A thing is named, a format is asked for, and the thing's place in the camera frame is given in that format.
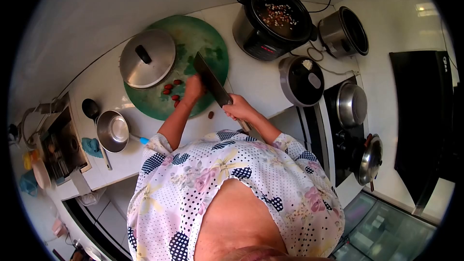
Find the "stainless steel pot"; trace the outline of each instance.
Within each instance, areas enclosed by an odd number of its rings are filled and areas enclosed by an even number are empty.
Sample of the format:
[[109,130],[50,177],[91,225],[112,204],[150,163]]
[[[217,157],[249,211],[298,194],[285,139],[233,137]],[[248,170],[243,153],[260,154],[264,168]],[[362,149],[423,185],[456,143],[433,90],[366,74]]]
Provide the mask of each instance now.
[[364,90],[351,81],[345,81],[338,90],[336,108],[343,129],[361,125],[368,112],[368,99]]
[[130,137],[139,140],[142,144],[148,142],[147,138],[132,135],[129,123],[120,113],[113,110],[107,110],[98,117],[96,135],[103,148],[111,153],[123,151]]
[[322,45],[335,58],[369,52],[366,31],[356,14],[346,6],[321,19],[318,28]]

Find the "woman's right hand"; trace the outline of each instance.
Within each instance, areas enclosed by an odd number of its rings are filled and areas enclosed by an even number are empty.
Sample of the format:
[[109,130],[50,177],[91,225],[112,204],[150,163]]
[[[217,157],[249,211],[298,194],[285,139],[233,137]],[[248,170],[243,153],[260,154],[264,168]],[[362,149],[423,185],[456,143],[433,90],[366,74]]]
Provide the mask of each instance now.
[[235,94],[229,94],[229,96],[232,98],[233,104],[224,105],[222,109],[230,118],[234,120],[238,118],[251,123],[252,119],[259,115],[258,111],[256,111],[256,109],[242,96]]

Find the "cleaver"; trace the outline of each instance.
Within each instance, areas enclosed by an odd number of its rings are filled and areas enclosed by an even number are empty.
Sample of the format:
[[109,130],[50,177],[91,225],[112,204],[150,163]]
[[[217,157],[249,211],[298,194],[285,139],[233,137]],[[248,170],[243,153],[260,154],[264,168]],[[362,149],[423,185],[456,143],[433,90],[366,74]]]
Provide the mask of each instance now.
[[[201,77],[201,81],[206,86],[208,91],[212,94],[216,102],[222,108],[224,105],[232,104],[232,98],[224,90],[224,87],[219,83],[218,79],[206,64],[203,57],[197,52],[194,60],[194,68]],[[252,128],[251,125],[241,119],[237,119],[244,132],[249,132]]]

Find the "gas stove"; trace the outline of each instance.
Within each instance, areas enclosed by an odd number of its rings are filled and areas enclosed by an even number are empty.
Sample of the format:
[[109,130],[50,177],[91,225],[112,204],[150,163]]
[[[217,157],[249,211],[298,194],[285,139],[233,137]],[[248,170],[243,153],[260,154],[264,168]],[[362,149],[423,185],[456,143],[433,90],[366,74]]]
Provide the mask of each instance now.
[[[349,79],[353,84],[357,84],[353,76]],[[335,162],[335,187],[338,187],[350,174],[349,167],[352,162],[351,154],[347,153],[345,148],[349,139],[364,138],[364,124],[358,125],[351,129],[343,129],[337,116],[336,101],[338,90],[342,83],[324,91],[324,99],[328,112],[328,121],[330,123],[330,133],[333,143],[333,157]]]

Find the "stove knob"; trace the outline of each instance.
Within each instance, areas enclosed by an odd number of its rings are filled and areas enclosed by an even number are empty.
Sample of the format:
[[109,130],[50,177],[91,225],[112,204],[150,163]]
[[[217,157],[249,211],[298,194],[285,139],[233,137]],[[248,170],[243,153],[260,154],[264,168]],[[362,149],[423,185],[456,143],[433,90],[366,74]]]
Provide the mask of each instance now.
[[339,148],[339,149],[341,149],[341,150],[345,151],[345,150],[346,150],[345,143],[344,143],[344,142],[342,142],[342,143],[340,143],[340,144],[337,144],[337,148]]
[[345,131],[340,131],[335,134],[335,136],[339,137],[340,139],[346,139]]

